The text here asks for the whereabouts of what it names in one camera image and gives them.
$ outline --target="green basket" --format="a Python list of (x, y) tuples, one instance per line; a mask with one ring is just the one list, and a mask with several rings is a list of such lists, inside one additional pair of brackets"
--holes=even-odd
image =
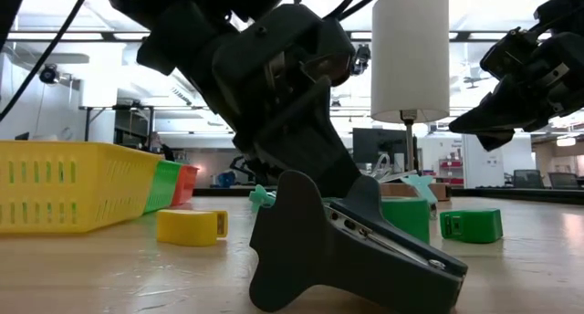
[(148, 196), (148, 203), (146, 203), (146, 207), (144, 208), (145, 214), (161, 210), (171, 205), (181, 167), (182, 165), (176, 162), (158, 162), (150, 195)]

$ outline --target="yellow plastic basket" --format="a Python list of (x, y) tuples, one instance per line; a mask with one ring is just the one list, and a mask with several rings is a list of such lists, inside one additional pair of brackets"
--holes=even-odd
[(140, 217), (160, 159), (104, 143), (0, 141), (0, 233), (83, 233)]

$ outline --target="security camera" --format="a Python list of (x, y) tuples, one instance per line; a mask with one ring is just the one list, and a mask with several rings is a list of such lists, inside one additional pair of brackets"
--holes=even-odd
[(40, 81), (47, 85), (56, 85), (61, 79), (61, 74), (57, 71), (57, 64), (46, 64), (40, 71)]

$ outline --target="table surface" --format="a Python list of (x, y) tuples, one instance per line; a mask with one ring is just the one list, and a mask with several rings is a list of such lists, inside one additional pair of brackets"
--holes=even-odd
[[(584, 207), (454, 198), (440, 210), (500, 208), (505, 237), (491, 245), (432, 245), (470, 267), (457, 313), (584, 313)], [(155, 217), (80, 236), (0, 237), (0, 309), (10, 314), (259, 313), (247, 296), (256, 268), (254, 216), (243, 198), (194, 198), (226, 209), (217, 246), (158, 244)], [(347, 292), (314, 287), (281, 313), (383, 313)]]

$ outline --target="black cable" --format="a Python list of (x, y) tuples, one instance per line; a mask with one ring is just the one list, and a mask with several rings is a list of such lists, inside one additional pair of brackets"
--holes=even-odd
[(339, 21), (344, 20), (345, 18), (352, 16), (353, 14), (357, 13), (358, 11), (361, 10), (361, 8), (365, 7), (366, 5), (368, 5), (370, 2), (372, 2), (373, 0), (361, 0), (359, 1), (357, 4), (355, 4), (353, 7), (347, 9), (346, 11), (344, 11), (340, 16), (339, 16)]
[(63, 26), (58, 30), (55, 38), (53, 40), (51, 40), (50, 44), (48, 44), (48, 47), (45, 50), (45, 52), (43, 53), (43, 55), (41, 55), (41, 57), (38, 59), (36, 64), (30, 70), (30, 73), (28, 73), (28, 76), (26, 76), (22, 85), (20, 85), (20, 88), (18, 88), (18, 90), (16, 91), (15, 96), (13, 96), (12, 99), (10, 99), (10, 101), (8, 102), (8, 105), (6, 105), (4, 110), (0, 113), (0, 122), (2, 122), (2, 120), (4, 120), (4, 118), (8, 115), (10, 110), (18, 102), (18, 100), (20, 99), (22, 94), (25, 93), (25, 90), (28, 87), (28, 85), (30, 84), (30, 81), (32, 81), (32, 79), (37, 75), (37, 72), (41, 69), (41, 67), (43, 66), (43, 64), (47, 60), (47, 58), (51, 55), (51, 53), (53, 52), (53, 50), (57, 46), (59, 40), (61, 40), (61, 38), (63, 37), (63, 35), (67, 31), (67, 29), (69, 28), (69, 26), (73, 22), (73, 19), (75, 19), (75, 16), (77, 15), (79, 10), (81, 9), (81, 6), (83, 5), (84, 2), (85, 2), (85, 0), (77, 0), (75, 5), (73, 6), (73, 9), (71, 9), (71, 13), (69, 13), (69, 16), (67, 16), (65, 23), (63, 23)]
[(339, 18), (343, 14), (345, 9), (347, 9), (347, 7), (349, 7), (350, 3), (352, 2), (353, 0), (343, 0), (343, 2), (340, 3), (340, 5), (337, 6), (337, 8), (335, 8), (332, 12), (328, 13), (328, 15), (325, 16), (324, 18)]

